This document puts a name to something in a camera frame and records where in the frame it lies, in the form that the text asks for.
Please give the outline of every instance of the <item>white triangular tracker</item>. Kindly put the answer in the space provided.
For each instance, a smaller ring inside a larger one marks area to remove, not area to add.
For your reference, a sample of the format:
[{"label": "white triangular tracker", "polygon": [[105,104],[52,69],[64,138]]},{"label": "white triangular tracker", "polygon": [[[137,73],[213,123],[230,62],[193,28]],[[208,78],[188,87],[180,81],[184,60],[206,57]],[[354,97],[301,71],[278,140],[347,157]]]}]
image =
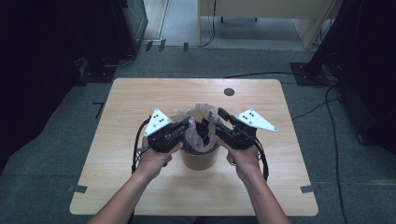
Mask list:
[{"label": "white triangular tracker", "polygon": [[167,124],[171,123],[171,120],[159,109],[155,108],[152,113],[151,119],[148,122],[144,135],[150,136],[152,133],[157,132]]},{"label": "white triangular tracker", "polygon": [[277,132],[277,128],[257,113],[253,108],[236,115],[236,118],[252,128]]}]

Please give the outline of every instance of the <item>person's left hand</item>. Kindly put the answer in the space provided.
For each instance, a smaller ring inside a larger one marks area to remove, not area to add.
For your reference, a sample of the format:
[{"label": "person's left hand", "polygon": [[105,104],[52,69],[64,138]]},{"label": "person's left hand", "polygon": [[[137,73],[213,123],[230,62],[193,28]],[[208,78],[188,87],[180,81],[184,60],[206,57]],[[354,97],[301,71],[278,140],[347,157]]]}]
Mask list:
[{"label": "person's left hand", "polygon": [[[147,148],[148,146],[148,139],[144,137],[142,147]],[[181,147],[183,147],[183,143],[179,142],[168,153],[156,152],[152,148],[149,148],[140,156],[140,162],[137,165],[136,171],[140,171],[150,179],[154,179],[160,173],[163,166],[172,160],[172,153],[177,152]]]}]

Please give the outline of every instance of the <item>black circular marker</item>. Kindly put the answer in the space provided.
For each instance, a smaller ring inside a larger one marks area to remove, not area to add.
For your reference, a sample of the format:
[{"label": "black circular marker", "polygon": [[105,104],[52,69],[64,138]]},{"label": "black circular marker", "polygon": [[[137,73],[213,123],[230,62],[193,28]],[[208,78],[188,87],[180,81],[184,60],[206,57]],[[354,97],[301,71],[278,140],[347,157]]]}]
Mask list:
[{"label": "black circular marker", "polygon": [[227,89],[224,90],[224,94],[226,96],[233,96],[235,94],[235,91],[233,89],[231,89],[231,88],[227,88]]}]

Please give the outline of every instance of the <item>wooden table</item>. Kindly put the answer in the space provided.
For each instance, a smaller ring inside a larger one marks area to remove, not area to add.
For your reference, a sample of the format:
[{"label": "wooden table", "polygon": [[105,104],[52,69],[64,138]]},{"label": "wooden table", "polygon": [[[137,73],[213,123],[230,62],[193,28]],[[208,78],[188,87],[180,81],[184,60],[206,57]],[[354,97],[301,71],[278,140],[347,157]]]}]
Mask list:
[{"label": "wooden table", "polygon": [[215,1],[217,17],[292,19],[305,49],[311,48],[323,22],[334,13],[332,10],[337,2],[337,0],[198,0],[198,45],[201,45],[201,17],[213,16]]},{"label": "wooden table", "polygon": [[[232,88],[234,96],[224,90]],[[95,214],[131,175],[137,129],[156,107],[168,117],[178,110],[210,104],[231,114],[254,108],[279,131],[258,130],[269,166],[268,184],[288,216],[314,216],[318,206],[313,192],[300,187],[310,181],[288,106],[277,80],[119,78],[113,83],[103,115],[75,192],[70,211]],[[234,167],[219,149],[216,163],[193,171],[179,152],[146,189],[137,215],[158,216],[254,216],[248,193]]]}]

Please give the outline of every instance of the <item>table top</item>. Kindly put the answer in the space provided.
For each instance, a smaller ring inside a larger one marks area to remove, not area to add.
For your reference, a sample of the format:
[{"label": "table top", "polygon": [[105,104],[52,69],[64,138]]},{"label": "table top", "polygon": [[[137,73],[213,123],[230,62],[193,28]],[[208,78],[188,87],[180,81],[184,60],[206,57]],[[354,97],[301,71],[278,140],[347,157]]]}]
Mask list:
[{"label": "table top", "polygon": [[[233,96],[224,94],[232,88]],[[70,211],[93,215],[131,175],[134,140],[141,123],[158,107],[171,117],[209,104],[230,114],[254,108],[278,128],[258,130],[269,166],[268,185],[288,216],[314,216],[318,205],[277,80],[207,78],[118,78],[114,81],[93,138]],[[254,216],[248,192],[220,147],[215,164],[203,171],[187,168],[179,152],[147,187],[135,214],[153,216]]]}]

